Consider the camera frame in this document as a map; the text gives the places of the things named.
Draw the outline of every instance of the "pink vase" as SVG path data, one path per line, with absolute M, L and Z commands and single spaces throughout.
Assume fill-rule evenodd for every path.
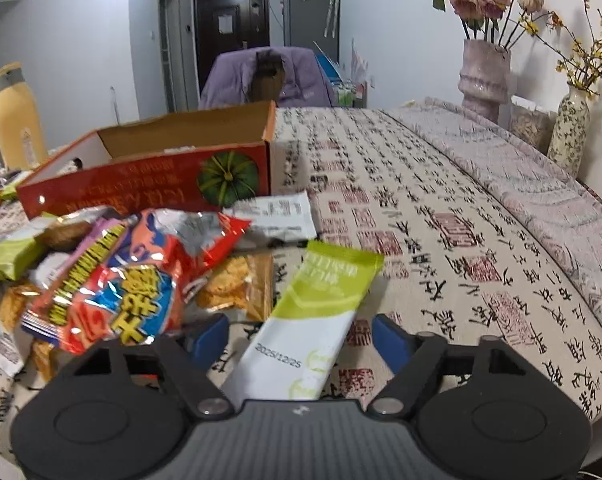
M 493 123 L 498 107 L 508 102 L 510 52 L 483 40 L 465 40 L 458 88 L 462 105 Z

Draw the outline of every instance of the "refrigerator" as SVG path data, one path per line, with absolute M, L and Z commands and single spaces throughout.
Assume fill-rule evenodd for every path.
M 318 54 L 316 41 L 327 56 L 339 62 L 339 9 L 335 37 L 332 37 L 332 21 L 328 37 L 323 36 L 329 5 L 330 0 L 283 0 L 285 45 L 311 48 Z

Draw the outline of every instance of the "tablecloth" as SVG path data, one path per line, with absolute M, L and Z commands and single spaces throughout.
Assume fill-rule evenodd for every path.
M 322 240 L 376 251 L 385 267 L 348 332 L 324 397 L 366 405 L 391 377 L 372 346 L 383 312 L 414 333 L 456 344 L 496 335 L 591 419 L 602 415 L 602 328 L 543 246 L 446 155 L 380 110 L 277 111 L 273 194 L 308 190 Z M 23 221 L 18 204 L 0 211 Z M 303 259 L 274 251 L 275 300 Z M 236 324 L 210 377 L 222 384 L 259 326 Z M 449 388 L 467 376 L 444 382 Z M 14 460 L 9 426 L 43 387 L 32 364 L 14 381 L 0 370 L 0 453 Z

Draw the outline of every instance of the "bottle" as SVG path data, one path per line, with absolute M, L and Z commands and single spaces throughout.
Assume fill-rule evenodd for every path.
M 0 69 L 0 150 L 9 170 L 28 170 L 48 158 L 37 103 L 21 63 Z

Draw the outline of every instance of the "red cardboard box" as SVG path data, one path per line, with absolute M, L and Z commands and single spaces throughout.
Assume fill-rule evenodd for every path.
M 28 218 L 96 205 L 214 211 L 270 193 L 274 102 L 182 112 L 90 132 L 17 187 Z M 81 170 L 59 175 L 70 162 Z

